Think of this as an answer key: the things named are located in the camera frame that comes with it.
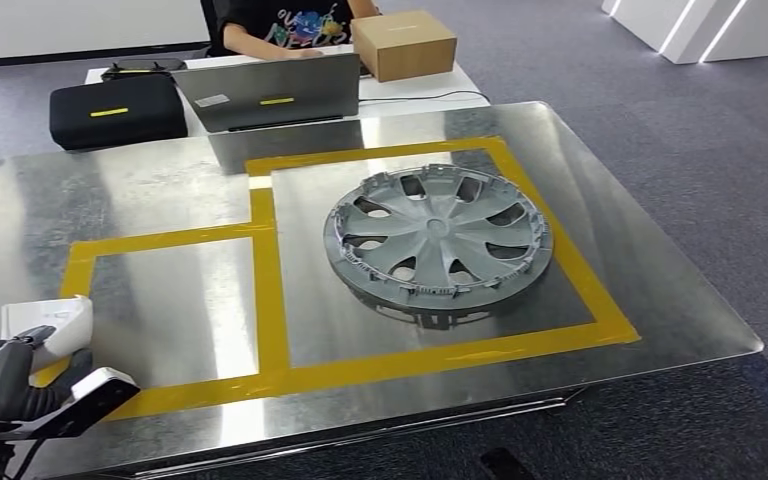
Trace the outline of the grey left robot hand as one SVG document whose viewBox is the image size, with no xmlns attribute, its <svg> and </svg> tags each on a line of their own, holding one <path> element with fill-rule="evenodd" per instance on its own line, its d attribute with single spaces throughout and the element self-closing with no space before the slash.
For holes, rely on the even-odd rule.
<svg viewBox="0 0 768 480">
<path fill-rule="evenodd" d="M 83 348 L 47 386 L 29 383 L 34 355 L 54 333 L 53 326 L 45 325 L 0 339 L 0 421 L 33 421 L 60 409 L 72 396 L 72 387 L 92 372 L 92 353 Z"/>
</svg>

